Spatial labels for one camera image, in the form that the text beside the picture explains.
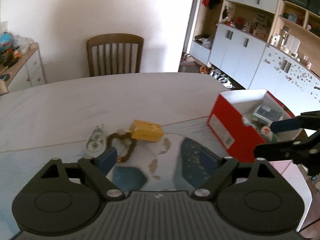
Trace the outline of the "white drawer sideboard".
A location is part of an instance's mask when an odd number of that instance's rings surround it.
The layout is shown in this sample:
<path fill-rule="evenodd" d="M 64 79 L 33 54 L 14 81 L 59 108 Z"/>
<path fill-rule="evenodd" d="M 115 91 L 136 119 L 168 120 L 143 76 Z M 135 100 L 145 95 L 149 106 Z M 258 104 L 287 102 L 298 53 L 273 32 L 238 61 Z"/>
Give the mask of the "white drawer sideboard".
<path fill-rule="evenodd" d="M 8 92 L 45 85 L 39 44 L 31 43 L 29 50 L 10 68 L 1 66 L 1 79 Z"/>

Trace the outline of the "white green printed pouch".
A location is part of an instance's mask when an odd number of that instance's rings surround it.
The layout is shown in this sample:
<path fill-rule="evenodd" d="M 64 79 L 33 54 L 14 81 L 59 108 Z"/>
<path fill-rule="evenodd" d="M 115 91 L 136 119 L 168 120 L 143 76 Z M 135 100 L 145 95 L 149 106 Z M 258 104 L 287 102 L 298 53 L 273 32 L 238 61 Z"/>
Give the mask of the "white green printed pouch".
<path fill-rule="evenodd" d="M 245 125 L 245 126 L 251 126 L 255 129 L 255 131 L 264 139 L 266 140 L 266 142 L 277 142 L 278 141 L 278 137 L 276 134 L 274 134 L 271 129 L 260 123 L 260 122 L 257 122 L 257 121 L 252 121 L 252 120 L 249 120 L 249 119 L 246 119 L 244 118 L 242 120 L 242 123 Z"/>

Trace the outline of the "red white cardboard box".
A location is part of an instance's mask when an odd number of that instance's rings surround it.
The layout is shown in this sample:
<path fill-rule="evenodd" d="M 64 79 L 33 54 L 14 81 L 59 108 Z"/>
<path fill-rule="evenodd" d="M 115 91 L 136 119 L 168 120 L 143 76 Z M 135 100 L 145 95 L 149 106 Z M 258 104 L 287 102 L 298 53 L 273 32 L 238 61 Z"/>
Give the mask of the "red white cardboard box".
<path fill-rule="evenodd" d="M 207 119 L 207 125 L 227 153 L 241 163 L 252 163 L 255 147 L 267 142 L 261 135 L 265 125 L 252 119 L 253 112 L 261 105 L 281 113 L 284 120 L 294 117 L 269 91 L 248 89 L 221 92 Z"/>

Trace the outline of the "blue globe toy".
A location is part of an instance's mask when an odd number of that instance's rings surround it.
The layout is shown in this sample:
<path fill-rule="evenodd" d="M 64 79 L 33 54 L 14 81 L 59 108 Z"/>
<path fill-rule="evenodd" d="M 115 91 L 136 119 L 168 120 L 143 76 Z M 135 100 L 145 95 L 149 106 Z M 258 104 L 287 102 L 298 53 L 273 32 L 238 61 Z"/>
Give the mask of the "blue globe toy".
<path fill-rule="evenodd" d="M 12 35 L 10 33 L 3 33 L 0 36 L 0 52 L 5 51 L 11 47 Z"/>

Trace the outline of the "yellow cardboard box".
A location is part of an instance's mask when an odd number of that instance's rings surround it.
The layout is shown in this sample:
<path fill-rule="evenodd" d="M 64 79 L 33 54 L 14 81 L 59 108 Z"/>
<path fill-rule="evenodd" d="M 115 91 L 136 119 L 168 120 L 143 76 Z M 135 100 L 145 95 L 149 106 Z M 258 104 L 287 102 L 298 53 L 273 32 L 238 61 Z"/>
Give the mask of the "yellow cardboard box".
<path fill-rule="evenodd" d="M 150 142 L 158 142 L 164 132 L 161 125 L 135 119 L 130 126 L 131 138 Z"/>

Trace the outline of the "brown wooden chair far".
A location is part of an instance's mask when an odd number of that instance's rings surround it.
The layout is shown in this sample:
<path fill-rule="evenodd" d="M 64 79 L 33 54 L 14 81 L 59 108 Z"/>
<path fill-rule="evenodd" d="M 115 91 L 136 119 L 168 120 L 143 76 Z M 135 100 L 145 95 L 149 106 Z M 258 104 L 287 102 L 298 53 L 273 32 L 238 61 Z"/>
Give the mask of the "brown wooden chair far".
<path fill-rule="evenodd" d="M 86 42 L 90 77 L 140 72 L 144 38 L 133 34 L 103 34 Z"/>

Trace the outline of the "clear correction tape dispenser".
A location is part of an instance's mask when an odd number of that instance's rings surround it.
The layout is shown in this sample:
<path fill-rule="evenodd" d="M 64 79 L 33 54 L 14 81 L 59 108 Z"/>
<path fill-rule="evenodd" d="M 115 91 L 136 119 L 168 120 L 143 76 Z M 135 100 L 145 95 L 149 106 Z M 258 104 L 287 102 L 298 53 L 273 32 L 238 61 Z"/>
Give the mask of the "clear correction tape dispenser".
<path fill-rule="evenodd" d="M 106 134 L 103 124 L 95 127 L 86 144 L 86 151 L 89 155 L 99 155 L 106 149 Z"/>

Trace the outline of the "white wall cabinet unit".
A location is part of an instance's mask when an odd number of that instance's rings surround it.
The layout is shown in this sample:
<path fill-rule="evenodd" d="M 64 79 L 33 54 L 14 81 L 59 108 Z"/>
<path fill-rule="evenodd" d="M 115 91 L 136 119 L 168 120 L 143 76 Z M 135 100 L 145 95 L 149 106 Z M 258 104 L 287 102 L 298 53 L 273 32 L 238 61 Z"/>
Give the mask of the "white wall cabinet unit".
<path fill-rule="evenodd" d="M 295 114 L 319 109 L 319 0 L 194 0 L 183 50 Z"/>

